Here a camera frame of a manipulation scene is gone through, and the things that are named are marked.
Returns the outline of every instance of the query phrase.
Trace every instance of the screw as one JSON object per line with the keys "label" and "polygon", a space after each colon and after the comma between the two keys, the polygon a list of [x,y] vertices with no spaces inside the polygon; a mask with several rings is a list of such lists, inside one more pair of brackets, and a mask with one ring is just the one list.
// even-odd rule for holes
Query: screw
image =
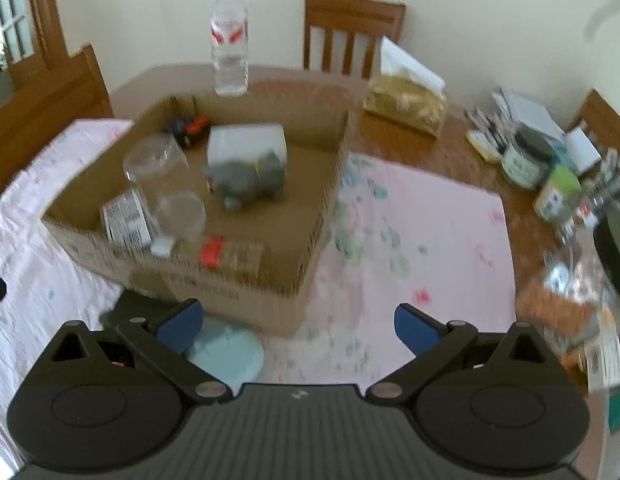
{"label": "screw", "polygon": [[205,399],[216,399],[216,397],[221,397],[226,391],[227,387],[225,384],[219,381],[206,381],[205,383],[197,384],[195,388],[197,395]]}
{"label": "screw", "polygon": [[396,399],[403,393],[397,383],[377,383],[372,386],[372,394],[379,399]]}

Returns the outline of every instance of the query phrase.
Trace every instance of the bottle with red label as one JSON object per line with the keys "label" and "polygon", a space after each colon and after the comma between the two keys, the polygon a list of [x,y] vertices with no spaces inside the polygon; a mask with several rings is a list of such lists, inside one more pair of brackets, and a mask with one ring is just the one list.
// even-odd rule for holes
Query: bottle with red label
{"label": "bottle with red label", "polygon": [[211,18],[215,90],[242,95],[248,90],[248,11],[243,0],[216,0]]}

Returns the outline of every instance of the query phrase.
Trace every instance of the gray toy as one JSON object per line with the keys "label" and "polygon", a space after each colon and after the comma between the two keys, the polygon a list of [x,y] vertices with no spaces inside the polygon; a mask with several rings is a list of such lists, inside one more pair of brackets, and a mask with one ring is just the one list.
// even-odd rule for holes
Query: gray toy
{"label": "gray toy", "polygon": [[223,199],[226,209],[238,210],[255,202],[258,198],[269,196],[283,200],[285,166],[274,151],[250,164],[242,160],[229,160],[203,168],[210,193]]}

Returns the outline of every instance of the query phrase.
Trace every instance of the dining table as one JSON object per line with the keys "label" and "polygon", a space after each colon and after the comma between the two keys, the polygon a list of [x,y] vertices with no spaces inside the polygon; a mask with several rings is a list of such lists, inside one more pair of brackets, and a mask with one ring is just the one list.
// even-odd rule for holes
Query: dining table
{"label": "dining table", "polygon": [[[296,97],[317,105],[357,111],[359,127],[351,151],[418,168],[500,196],[506,216],[516,289],[521,290],[544,263],[544,251],[558,245],[547,222],[536,216],[535,193],[506,180],[500,165],[486,163],[465,137],[471,129],[462,108],[449,106],[442,133],[429,136],[364,112],[367,81],[335,73],[294,68],[250,66],[248,92]],[[136,75],[110,92],[116,118],[138,118],[146,108],[173,94],[211,90],[211,64],[164,64]],[[588,480],[601,477],[606,441],[607,395],[587,397],[590,430],[576,468]]]}

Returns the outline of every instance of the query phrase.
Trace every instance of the glass jar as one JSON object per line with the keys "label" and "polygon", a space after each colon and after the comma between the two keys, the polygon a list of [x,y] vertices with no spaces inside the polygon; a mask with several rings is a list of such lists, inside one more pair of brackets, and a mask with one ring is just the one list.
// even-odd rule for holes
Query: glass jar
{"label": "glass jar", "polygon": [[173,136],[147,136],[123,161],[138,190],[144,214],[162,235],[196,240],[205,227],[205,208],[192,184],[187,158]]}
{"label": "glass jar", "polygon": [[536,189],[552,167],[554,150],[542,134],[521,127],[509,143],[501,161],[510,182],[523,189]]}

